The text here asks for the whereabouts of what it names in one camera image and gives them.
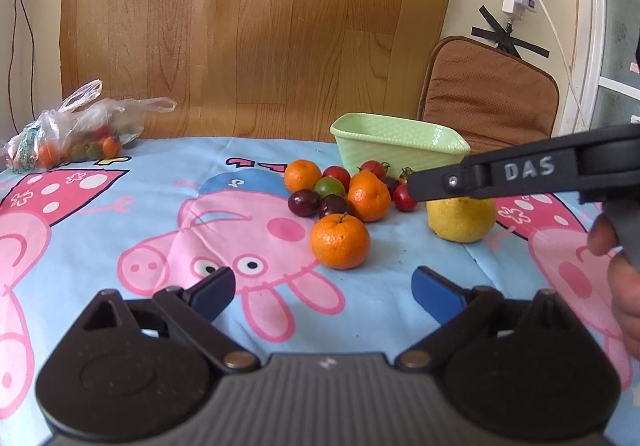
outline cartoon pig snout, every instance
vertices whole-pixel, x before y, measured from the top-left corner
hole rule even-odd
[[[140,296],[151,296],[166,287],[169,280],[169,264],[162,252],[140,244],[120,255],[118,279],[131,292]]]

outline tangerine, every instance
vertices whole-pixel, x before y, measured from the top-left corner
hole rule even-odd
[[[363,176],[352,184],[347,194],[347,200],[360,220],[375,222],[385,216],[392,200],[386,184],[371,172],[366,173],[369,173],[371,177]]]
[[[284,185],[291,193],[300,190],[312,190],[322,178],[322,172],[315,162],[298,159],[284,171]]]
[[[371,238],[361,220],[348,215],[332,214],[313,226],[311,251],[316,260],[331,269],[353,269],[367,259]]]
[[[349,181],[349,188],[351,188],[354,184],[361,181],[362,179],[373,180],[374,178],[377,179],[377,176],[372,171],[369,171],[369,170],[359,171],[351,177],[351,180]]]

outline human hand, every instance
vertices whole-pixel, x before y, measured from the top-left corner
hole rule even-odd
[[[596,256],[620,245],[613,226],[603,214],[593,223],[587,245]],[[608,280],[613,295],[611,308],[622,330],[622,341],[629,354],[640,360],[640,272],[631,266],[624,251],[611,259]]]

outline pink pig cartoon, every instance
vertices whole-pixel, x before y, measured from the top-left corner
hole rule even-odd
[[[14,287],[44,255],[51,227],[126,172],[57,169],[29,174],[0,201],[0,419],[20,407],[34,375],[27,322]]]
[[[607,283],[611,256],[587,249],[587,231],[554,195],[496,200],[498,223],[529,243],[529,252],[546,280],[580,320],[604,336],[604,351],[616,367],[623,390],[633,378],[631,359],[611,311]]]
[[[294,216],[282,177],[257,169],[208,180],[185,201],[178,229],[143,240],[118,261],[118,278],[150,296],[169,285],[188,288],[221,266],[236,276],[236,294],[254,332],[268,342],[293,336],[295,321],[276,291],[287,285],[307,307],[325,315],[345,305],[341,291],[314,270],[308,237],[314,222]]]

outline wooden wall panel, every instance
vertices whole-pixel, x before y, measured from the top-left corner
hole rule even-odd
[[[346,112],[412,118],[449,0],[62,0],[64,93],[169,96],[145,137],[333,140]]]

